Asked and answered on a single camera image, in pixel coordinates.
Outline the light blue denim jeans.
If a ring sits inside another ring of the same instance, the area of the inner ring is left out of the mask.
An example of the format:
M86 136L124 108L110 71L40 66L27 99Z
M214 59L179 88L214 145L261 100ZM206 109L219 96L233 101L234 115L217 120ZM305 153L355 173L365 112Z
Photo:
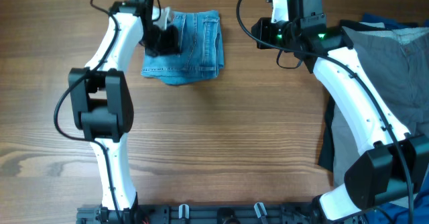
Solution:
M225 66L219 12L175 11L171 24L179 31L180 53L157 57L146 54L141 75L174 86L216 78Z

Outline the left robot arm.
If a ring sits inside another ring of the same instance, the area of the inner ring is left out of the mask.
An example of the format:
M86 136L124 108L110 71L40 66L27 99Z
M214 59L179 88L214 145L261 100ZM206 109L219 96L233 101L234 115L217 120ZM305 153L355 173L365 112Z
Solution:
M74 124L95 152L103 197L93 209L79 208L77 223L149 223L139 207L127 153L134 108L125 73L134 49L153 57L180 53L179 32L169 25L172 12L159 0L116 1L104 11L108 30L96 54L82 68L72 68L68 88L54 110L70 97Z

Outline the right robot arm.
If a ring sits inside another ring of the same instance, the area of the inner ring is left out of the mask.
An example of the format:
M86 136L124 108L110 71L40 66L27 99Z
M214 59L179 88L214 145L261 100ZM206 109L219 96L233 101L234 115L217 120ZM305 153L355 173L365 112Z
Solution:
M344 182L315 197L310 223L340 223L419 192L428 165L428 138L413 137L365 74L343 26L328 27L322 0L266 0L271 16L247 31L259 49L291 53L328 90L351 128L358 159Z

